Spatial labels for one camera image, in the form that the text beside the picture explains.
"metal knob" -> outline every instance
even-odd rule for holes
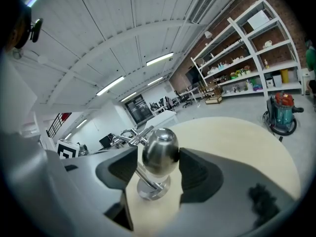
[[[158,128],[148,138],[142,154],[144,167],[155,176],[166,176],[176,167],[179,146],[176,135],[168,128]]]

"ceiling panel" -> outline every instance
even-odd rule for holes
[[[192,0],[177,0],[171,19],[184,19]]]
[[[79,74],[84,78],[87,78],[94,82],[99,82],[103,75],[95,70],[93,67],[86,65],[83,69],[80,70]]]
[[[162,20],[184,19],[191,3],[192,0],[38,0],[32,11],[34,20],[44,18],[42,32],[39,41],[29,41],[25,49],[45,55],[50,62],[69,69],[101,42],[114,36],[120,38],[121,32],[134,27],[134,21],[136,26],[140,26]],[[186,26],[181,31],[180,27],[173,27],[151,33],[140,32],[138,36],[112,46],[89,61],[79,74],[100,87],[124,76],[125,79],[107,95],[111,98],[126,96],[170,73],[199,30],[199,26]],[[170,52],[175,53],[171,60],[146,66],[146,62]],[[37,55],[25,55],[35,60],[34,67],[19,68],[19,72],[27,83],[33,84],[36,94],[41,95],[40,100],[46,102],[64,73],[54,74],[56,71],[47,66],[39,67]],[[55,102],[84,105],[95,98],[99,90],[79,79],[72,79]]]
[[[142,66],[159,56],[167,54],[168,51],[163,50],[163,45],[166,39],[167,30],[155,31],[139,35],[140,54],[142,58]]]
[[[42,29],[79,57],[104,40],[82,0],[38,0],[32,18],[41,17]]]
[[[140,68],[136,38],[131,38],[111,48],[128,75]]]
[[[24,57],[21,60],[12,60],[11,62],[22,79],[38,97],[40,103],[46,103],[49,95],[64,74],[36,62],[30,63]]]
[[[101,74],[96,82],[103,85],[126,75],[110,49],[95,58],[89,65]]]
[[[180,42],[180,45],[177,48],[178,52],[184,52],[185,50],[187,50],[187,48],[192,44],[192,42],[194,41],[194,39],[199,35],[199,33],[201,32],[203,26],[200,27],[189,27],[189,29],[186,32],[186,35],[183,36],[182,41]]]
[[[69,69],[78,60],[77,56],[44,31],[40,32],[39,40],[36,43],[28,41],[23,49],[46,56],[51,62],[65,69]]]
[[[83,0],[105,38],[133,28],[131,0]]]
[[[67,105],[85,105],[91,98],[93,98],[99,91],[97,87],[94,87],[79,79],[72,79],[62,94],[60,94],[55,103],[67,104]]]
[[[168,28],[166,36],[165,36],[165,40],[164,40],[164,44],[162,47],[162,50],[164,52],[170,53],[171,52],[171,47],[173,45],[173,42],[176,38],[176,35],[179,31],[180,27],[171,27]]]
[[[129,79],[124,79],[119,84],[111,88],[110,92],[112,92],[116,96],[119,96],[123,94],[124,92],[126,92],[127,90],[131,89],[132,87],[133,87],[132,82]]]
[[[165,0],[135,0],[137,26],[162,20]]]
[[[165,0],[162,11],[162,20],[170,20],[177,0]]]

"television screen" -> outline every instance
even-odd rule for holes
[[[191,84],[194,84],[199,80],[199,72],[196,68],[191,67],[191,69],[186,73],[186,76]]]
[[[111,141],[107,136],[105,136],[103,139],[99,140],[103,148],[109,148],[111,146]]]

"doorway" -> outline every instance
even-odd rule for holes
[[[144,124],[153,117],[142,95],[125,103],[129,113],[138,126]]]

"desk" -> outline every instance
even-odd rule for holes
[[[163,113],[160,113],[157,116],[153,117],[152,119],[148,120],[146,122],[145,129],[151,125],[154,127],[154,129],[160,128],[160,127],[168,127],[168,125],[166,124],[171,121],[174,121],[174,123],[177,124],[179,121],[176,117],[176,114],[177,114],[176,112],[166,110]]]
[[[165,106],[161,106],[159,109],[155,110],[154,112],[152,111],[152,113],[154,114],[154,116],[157,116],[157,113],[161,110],[165,110],[166,107]]]
[[[180,147],[253,166],[294,199],[300,197],[300,180],[293,159],[285,146],[264,128],[237,118],[216,117],[190,120],[169,129],[177,135]],[[143,146],[139,145],[139,161],[142,159],[142,149]],[[181,209],[181,172],[178,167],[170,178],[171,186],[166,195],[150,202],[142,200],[137,194],[139,177],[134,174],[131,178],[126,194],[136,236],[153,236],[169,223],[172,224]]]
[[[193,88],[193,89],[191,89],[191,90],[189,90],[189,91],[186,91],[186,92],[181,93],[180,96],[184,96],[184,95],[186,95],[186,94],[191,93],[192,96],[193,96],[193,98],[194,98],[194,101],[197,103],[197,99],[195,98],[195,96],[194,96],[194,94],[193,94],[193,91],[196,91],[197,89],[198,89],[198,87],[195,87],[195,88]]]

